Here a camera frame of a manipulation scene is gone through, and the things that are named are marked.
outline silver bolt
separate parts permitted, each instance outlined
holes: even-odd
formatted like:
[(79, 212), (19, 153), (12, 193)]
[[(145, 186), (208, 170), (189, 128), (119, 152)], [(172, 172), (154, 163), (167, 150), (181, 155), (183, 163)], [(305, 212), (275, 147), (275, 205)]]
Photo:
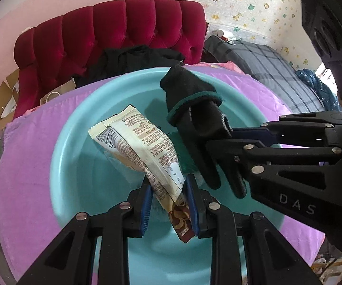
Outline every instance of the silver bolt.
[(254, 166), (253, 168), (251, 168), (251, 172), (253, 174), (261, 174), (262, 172), (264, 172), (265, 168), (261, 165), (257, 165)]
[(220, 208), (220, 204), (216, 202), (210, 203), (209, 208), (212, 210), (218, 210)]
[(244, 146), (245, 150), (250, 150), (252, 148), (254, 148), (254, 145), (252, 145), (252, 144)]
[(264, 215), (261, 212), (254, 212), (253, 213), (253, 219), (260, 221), (264, 218)]
[(127, 210), (130, 209), (130, 203), (128, 203), (127, 201), (124, 201), (123, 203), (120, 203), (120, 209), (121, 210)]
[(341, 154), (342, 153), (342, 149), (339, 147), (333, 147), (332, 151), (334, 154)]
[(78, 220), (78, 221), (84, 221), (86, 218), (87, 218), (87, 213), (85, 213), (85, 212), (79, 212), (79, 213), (77, 213), (77, 215), (76, 215), (76, 219)]

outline toilet paper roll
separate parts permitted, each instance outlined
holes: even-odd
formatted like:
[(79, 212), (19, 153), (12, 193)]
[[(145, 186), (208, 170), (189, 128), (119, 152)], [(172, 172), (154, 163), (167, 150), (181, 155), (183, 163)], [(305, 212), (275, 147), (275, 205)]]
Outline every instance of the toilet paper roll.
[(226, 31), (226, 30), (219, 30), (217, 36), (221, 39), (232, 39), (233, 33)]

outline plastic food packet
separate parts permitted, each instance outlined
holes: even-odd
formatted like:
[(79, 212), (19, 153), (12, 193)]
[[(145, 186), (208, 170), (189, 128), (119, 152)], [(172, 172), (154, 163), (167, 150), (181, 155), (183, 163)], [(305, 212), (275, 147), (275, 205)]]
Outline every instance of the plastic food packet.
[(123, 164), (145, 173), (179, 239), (187, 243), (194, 232), (182, 193), (184, 177), (167, 135), (132, 105), (96, 124), (88, 133)]

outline plaid bedding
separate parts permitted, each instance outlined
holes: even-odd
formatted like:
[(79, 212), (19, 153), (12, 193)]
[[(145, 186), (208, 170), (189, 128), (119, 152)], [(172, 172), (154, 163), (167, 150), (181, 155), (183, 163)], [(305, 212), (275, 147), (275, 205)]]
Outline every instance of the plaid bedding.
[(316, 93), (306, 86), (294, 69), (274, 49), (243, 41), (229, 44), (216, 36), (209, 37), (204, 48), (218, 62), (232, 61), (254, 79), (272, 90), (294, 114), (324, 111)]

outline red velvet chair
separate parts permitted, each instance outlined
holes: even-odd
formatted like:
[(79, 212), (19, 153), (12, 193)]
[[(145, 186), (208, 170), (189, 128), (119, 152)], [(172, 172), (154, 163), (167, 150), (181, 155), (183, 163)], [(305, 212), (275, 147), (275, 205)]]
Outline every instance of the red velvet chair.
[(200, 61), (205, 37), (201, 4), (177, 0), (115, 0), (73, 10), (22, 33), (14, 47), (20, 93), (14, 118), (41, 97), (84, 74), (105, 48), (146, 44)]

